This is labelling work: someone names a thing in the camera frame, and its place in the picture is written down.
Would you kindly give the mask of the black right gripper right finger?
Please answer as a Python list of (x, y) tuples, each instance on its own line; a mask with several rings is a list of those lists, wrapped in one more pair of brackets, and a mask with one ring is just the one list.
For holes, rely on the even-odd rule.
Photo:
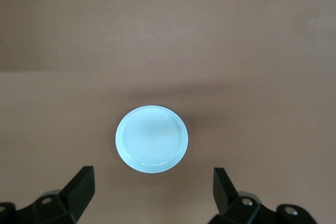
[(214, 168), (213, 197), (218, 214), (212, 224), (265, 224), (260, 199), (252, 193), (238, 192), (224, 168)]

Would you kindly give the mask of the light blue round plate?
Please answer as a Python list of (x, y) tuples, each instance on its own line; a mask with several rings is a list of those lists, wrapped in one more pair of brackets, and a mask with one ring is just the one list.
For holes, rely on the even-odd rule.
[(155, 174), (176, 166), (188, 148), (188, 131), (172, 110), (146, 105), (126, 114), (115, 133), (121, 159), (138, 172)]

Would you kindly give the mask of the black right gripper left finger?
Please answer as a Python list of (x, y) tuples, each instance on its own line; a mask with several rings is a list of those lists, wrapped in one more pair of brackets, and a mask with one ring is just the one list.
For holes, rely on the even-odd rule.
[(94, 184), (94, 168), (84, 166), (62, 190), (18, 210), (16, 224), (77, 224), (95, 194)]

